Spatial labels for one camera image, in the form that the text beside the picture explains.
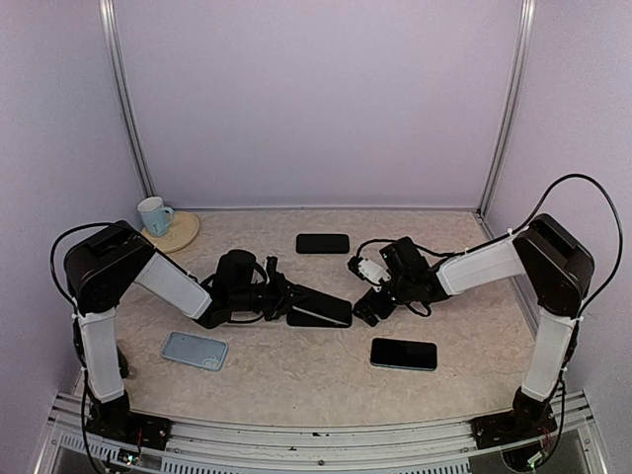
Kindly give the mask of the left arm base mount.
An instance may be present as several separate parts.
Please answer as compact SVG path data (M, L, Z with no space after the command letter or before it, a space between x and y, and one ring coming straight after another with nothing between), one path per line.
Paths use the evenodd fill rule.
M86 430L89 434L164 451L173 422L167 418L134 412L126 391L110 402L100 401L88 389L90 401Z

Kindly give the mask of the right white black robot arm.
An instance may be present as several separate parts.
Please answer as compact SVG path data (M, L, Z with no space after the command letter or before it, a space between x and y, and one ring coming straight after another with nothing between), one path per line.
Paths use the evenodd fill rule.
M502 279L524 277L536 296L539 322L527 372L516 395L528 399L511 409L505 428L525 438L544 419L542 407L557 388L579 333L581 312L594 272L590 252L552 216L542 213L518 232L461 253L439 255L434 264L409 237L387 242L376 264L361 255L349 270L370 284L353 313L369 326L388 318L399 306L434 303Z

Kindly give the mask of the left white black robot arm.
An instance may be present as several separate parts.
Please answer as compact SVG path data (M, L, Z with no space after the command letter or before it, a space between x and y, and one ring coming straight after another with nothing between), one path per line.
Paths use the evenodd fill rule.
M205 329L251 312L272 321L300 301L296 286L277 270L277 258L260 265L254 254L233 249L213 275L197 280L124 220L93 224L95 234L71 247L63 259L92 395L105 403L98 419L119 439L138 429L135 413L116 401L125 395L116 336L117 309L134 285L151 292Z

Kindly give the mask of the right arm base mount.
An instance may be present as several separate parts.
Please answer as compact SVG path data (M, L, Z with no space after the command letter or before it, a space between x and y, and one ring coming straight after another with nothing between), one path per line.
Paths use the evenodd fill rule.
M518 388L508 411L476 417L471 428L478 449L530 439L558 429L549 396L536 400Z

